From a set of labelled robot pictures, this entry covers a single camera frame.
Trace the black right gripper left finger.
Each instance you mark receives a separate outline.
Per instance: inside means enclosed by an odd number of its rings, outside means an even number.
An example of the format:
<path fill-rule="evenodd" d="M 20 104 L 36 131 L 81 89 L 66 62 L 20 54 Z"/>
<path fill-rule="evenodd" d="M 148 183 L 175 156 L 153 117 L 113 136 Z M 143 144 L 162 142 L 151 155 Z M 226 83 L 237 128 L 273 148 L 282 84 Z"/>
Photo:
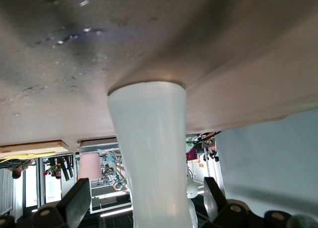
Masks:
<path fill-rule="evenodd" d="M 88 178 L 79 179 L 55 205 L 44 205 L 32 216 L 33 228 L 77 228 L 91 203 Z"/>

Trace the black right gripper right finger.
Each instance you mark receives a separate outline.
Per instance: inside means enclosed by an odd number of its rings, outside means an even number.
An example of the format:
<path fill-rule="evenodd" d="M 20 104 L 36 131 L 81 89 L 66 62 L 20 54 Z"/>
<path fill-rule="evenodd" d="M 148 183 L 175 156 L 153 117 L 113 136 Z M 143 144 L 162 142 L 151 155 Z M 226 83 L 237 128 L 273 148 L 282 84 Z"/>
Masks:
<path fill-rule="evenodd" d="M 240 201 L 227 200 L 212 177 L 204 178 L 204 206 L 209 221 L 206 228 L 246 228 L 248 209 Z"/>

